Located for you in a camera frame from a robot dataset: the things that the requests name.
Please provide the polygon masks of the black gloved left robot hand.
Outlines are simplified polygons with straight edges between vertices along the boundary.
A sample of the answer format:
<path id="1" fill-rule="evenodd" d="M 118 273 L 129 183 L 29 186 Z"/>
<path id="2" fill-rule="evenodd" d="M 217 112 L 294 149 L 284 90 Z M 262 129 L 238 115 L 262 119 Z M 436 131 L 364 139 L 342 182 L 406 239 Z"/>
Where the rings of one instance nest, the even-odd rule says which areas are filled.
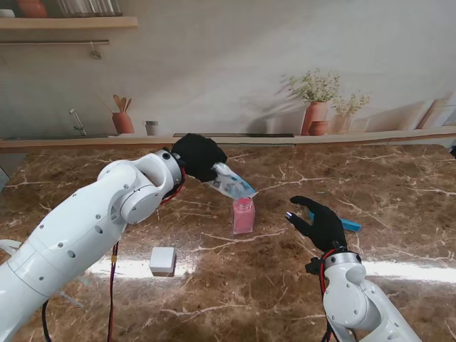
<path id="1" fill-rule="evenodd" d="M 227 161 L 227 156 L 215 141 L 194 133 L 188 133 L 179 139 L 171 151 L 180 157 L 185 172 L 200 182 L 216 179 L 214 164 Z"/>

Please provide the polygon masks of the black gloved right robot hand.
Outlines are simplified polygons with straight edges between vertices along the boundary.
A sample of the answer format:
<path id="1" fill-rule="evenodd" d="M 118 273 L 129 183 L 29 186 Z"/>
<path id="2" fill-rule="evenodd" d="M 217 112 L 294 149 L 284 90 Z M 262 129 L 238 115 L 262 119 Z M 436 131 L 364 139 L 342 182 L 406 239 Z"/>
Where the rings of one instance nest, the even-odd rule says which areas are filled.
<path id="1" fill-rule="evenodd" d="M 290 202 L 306 207 L 313 213 L 312 224 L 307 223 L 293 212 L 287 212 L 286 219 L 302 235 L 308 237 L 317 249 L 329 252 L 341 247 L 348 248 L 342 222 L 333 210 L 303 196 L 294 196 Z"/>

